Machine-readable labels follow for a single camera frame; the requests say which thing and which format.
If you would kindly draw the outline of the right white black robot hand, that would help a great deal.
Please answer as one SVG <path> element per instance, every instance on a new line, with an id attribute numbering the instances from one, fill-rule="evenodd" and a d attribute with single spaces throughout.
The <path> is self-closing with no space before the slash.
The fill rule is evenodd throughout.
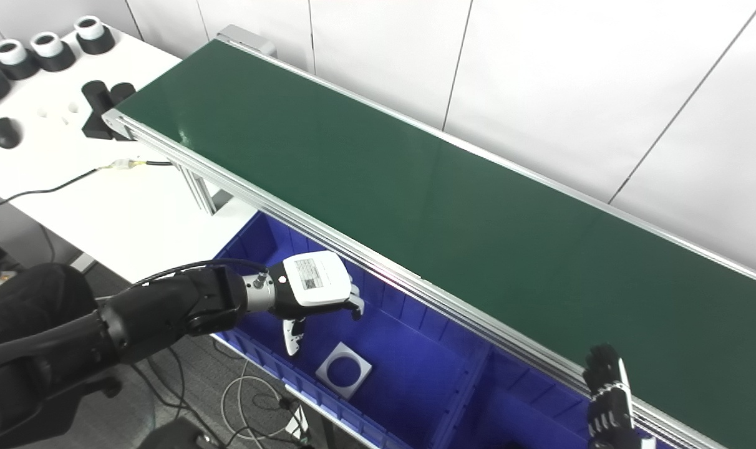
<path id="1" fill-rule="evenodd" d="M 589 448 L 656 448 L 634 423 L 632 395 L 623 358 L 609 344 L 595 345 L 586 356 L 583 380 L 589 390 Z"/>

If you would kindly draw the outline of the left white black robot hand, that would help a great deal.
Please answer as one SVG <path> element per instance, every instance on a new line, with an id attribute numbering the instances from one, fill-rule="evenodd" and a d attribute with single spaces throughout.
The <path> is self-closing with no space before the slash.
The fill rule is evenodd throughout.
<path id="1" fill-rule="evenodd" d="M 271 266 L 269 275 L 275 290 L 269 311 L 282 320 L 290 357 L 300 353 L 309 316 L 347 310 L 358 321 L 366 310 L 346 265 L 329 250 L 290 256 Z"/>

